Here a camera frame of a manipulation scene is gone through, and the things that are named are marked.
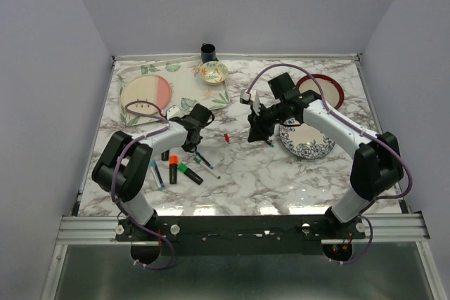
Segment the green capped white marker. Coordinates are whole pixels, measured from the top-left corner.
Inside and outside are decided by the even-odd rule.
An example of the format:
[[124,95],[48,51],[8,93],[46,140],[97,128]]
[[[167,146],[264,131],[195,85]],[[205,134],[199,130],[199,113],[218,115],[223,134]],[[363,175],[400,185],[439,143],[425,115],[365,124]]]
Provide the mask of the green capped white marker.
[[206,163],[204,163],[200,158],[194,157],[194,161],[199,164],[206,172],[208,172],[210,175],[215,177],[216,179],[220,179],[221,176],[215,172],[213,169],[211,169]]

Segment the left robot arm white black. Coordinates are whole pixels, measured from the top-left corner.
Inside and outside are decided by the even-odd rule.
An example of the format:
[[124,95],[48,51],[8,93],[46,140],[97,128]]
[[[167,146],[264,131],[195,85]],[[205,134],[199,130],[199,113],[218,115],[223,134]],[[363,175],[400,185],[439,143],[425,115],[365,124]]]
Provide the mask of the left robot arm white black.
[[156,230],[157,212],[141,192],[154,156],[173,148],[193,152],[202,140],[200,132],[214,121],[211,110],[201,104],[183,117],[160,117],[163,127],[133,137],[115,132],[101,153],[91,179],[110,194],[112,202],[132,221],[131,231],[140,240],[149,240]]

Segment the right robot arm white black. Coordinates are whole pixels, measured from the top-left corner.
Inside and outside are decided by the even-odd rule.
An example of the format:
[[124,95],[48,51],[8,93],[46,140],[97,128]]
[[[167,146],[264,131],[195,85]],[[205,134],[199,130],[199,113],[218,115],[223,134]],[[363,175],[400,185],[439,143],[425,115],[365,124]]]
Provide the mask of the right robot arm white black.
[[334,110],[318,91],[300,92],[290,75],[269,80],[278,100],[271,107],[258,101],[251,88],[242,90],[240,102],[250,106],[248,142],[267,141],[277,124],[296,119],[319,130],[337,143],[353,160],[349,190],[325,212],[323,229],[333,238],[349,230],[349,222],[404,177],[397,138],[367,130]]

